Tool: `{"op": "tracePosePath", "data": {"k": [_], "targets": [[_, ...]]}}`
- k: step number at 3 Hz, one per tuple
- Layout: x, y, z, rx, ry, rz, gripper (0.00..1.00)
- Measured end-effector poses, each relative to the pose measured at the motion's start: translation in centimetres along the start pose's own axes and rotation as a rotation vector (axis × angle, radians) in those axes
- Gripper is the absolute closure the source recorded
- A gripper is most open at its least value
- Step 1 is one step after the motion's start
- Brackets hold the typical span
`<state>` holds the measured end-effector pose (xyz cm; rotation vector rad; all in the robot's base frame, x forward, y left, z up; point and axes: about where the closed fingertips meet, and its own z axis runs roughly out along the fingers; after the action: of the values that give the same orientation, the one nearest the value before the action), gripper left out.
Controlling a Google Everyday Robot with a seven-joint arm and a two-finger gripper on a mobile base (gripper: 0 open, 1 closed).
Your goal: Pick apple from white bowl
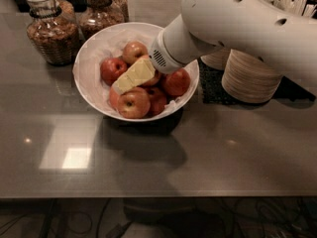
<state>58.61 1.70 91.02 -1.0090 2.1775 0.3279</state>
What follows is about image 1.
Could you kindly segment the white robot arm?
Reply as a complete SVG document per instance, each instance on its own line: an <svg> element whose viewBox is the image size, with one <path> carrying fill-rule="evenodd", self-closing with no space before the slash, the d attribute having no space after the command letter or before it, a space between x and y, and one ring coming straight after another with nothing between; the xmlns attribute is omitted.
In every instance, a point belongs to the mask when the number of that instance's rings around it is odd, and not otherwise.
<svg viewBox="0 0 317 238"><path fill-rule="evenodd" d="M181 13L149 47L153 66L172 73L219 48L262 60L317 94L317 23L264 0L181 0Z"/></svg>

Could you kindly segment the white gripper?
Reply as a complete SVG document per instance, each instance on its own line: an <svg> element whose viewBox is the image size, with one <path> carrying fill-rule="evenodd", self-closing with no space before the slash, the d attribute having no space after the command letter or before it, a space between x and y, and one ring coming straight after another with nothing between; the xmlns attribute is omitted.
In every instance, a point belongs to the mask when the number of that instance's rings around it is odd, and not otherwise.
<svg viewBox="0 0 317 238"><path fill-rule="evenodd" d="M162 29L149 49L150 59L138 59L112 84L118 94L153 79L156 69L164 74L175 72L192 61L218 52L220 46L205 43L194 37L185 26L182 17L177 16Z"/></svg>

